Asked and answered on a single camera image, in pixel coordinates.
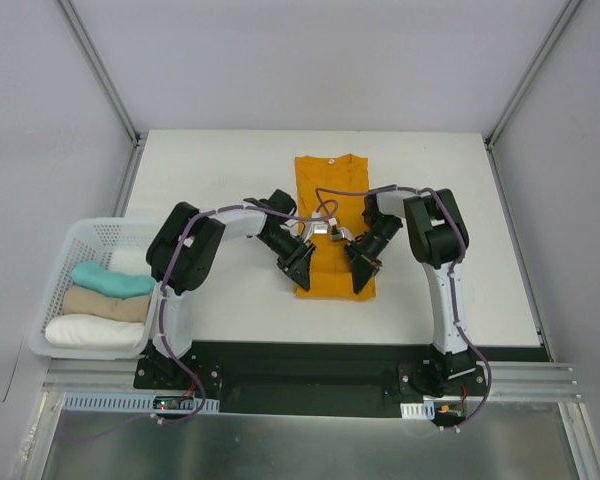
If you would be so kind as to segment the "orange t shirt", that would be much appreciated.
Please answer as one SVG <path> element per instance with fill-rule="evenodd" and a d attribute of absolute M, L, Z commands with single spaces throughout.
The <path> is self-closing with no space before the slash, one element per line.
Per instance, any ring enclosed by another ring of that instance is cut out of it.
<path fill-rule="evenodd" d="M 370 189 L 368 160 L 353 154 L 340 157 L 303 156 L 295 159 L 298 214 L 309 217 L 322 200 L 338 202 L 336 219 L 354 236 L 366 231 L 364 199 L 354 192 Z M 316 250 L 310 262 L 310 289 L 298 287 L 295 295 L 306 299 L 345 299 L 366 301 L 376 296 L 376 284 L 369 281 L 361 292 L 353 290 L 353 277 L 343 241 L 324 234 L 311 237 Z"/>

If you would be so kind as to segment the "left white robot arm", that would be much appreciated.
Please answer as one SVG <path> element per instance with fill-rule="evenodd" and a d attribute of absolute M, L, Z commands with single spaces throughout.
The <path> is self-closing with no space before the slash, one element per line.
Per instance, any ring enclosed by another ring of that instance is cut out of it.
<path fill-rule="evenodd" d="M 152 343 L 165 356 L 156 375 L 168 388 L 184 387 L 191 365 L 193 292 L 209 276 L 223 242 L 256 238 L 276 256 L 276 266 L 295 285 L 310 287 L 310 263 L 316 246 L 294 234 L 285 222 L 295 218 L 295 201 L 276 190 L 267 199 L 247 198 L 234 205 L 199 209 L 177 203 L 146 252 L 151 276 L 158 283 L 156 333 Z"/>

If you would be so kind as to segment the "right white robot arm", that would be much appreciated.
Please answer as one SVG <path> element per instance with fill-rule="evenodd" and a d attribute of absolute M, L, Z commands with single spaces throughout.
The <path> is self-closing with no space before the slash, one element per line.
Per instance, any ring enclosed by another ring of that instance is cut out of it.
<path fill-rule="evenodd" d="M 380 271 L 380 254 L 401 228 L 424 269 L 433 315 L 430 354 L 408 374 L 417 392 L 433 397 L 461 388 L 475 372 L 462 299 L 461 263 L 469 246 L 464 220 L 451 190 L 379 189 L 364 199 L 367 231 L 344 246 L 353 291 L 360 293 Z"/>

